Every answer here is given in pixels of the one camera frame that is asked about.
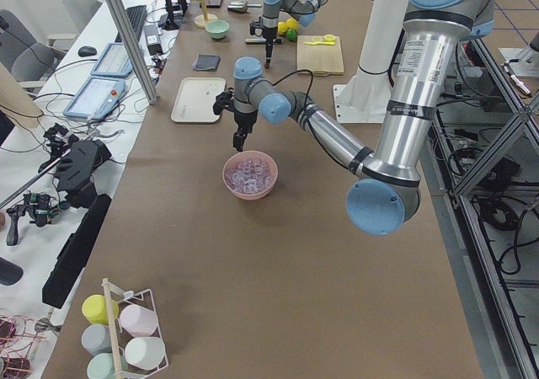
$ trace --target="computer mouse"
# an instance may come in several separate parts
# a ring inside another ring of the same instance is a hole
[[[81,46],[80,49],[78,50],[78,55],[80,57],[93,56],[93,55],[97,55],[97,53],[98,53],[98,50],[95,49],[93,46]]]

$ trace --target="white tray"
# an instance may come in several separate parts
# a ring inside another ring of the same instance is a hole
[[[227,82],[219,77],[187,77],[179,85],[170,119],[179,123],[211,124],[219,120],[213,113],[216,96]]]

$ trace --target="wooden cutting board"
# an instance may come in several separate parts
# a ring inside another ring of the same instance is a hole
[[[343,52],[340,48],[340,38],[337,36],[335,45],[306,45],[313,35],[298,35],[297,37],[297,68],[312,70],[315,76],[331,74],[343,75]]]

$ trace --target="pink cup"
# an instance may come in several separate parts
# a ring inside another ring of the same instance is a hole
[[[120,313],[120,326],[133,337],[151,337],[157,329],[157,314],[139,305],[129,305]]]

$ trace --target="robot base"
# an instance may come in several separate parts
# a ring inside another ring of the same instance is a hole
[[[334,85],[334,105],[340,124],[381,124],[391,96],[387,74],[370,75],[359,70],[346,85]]]

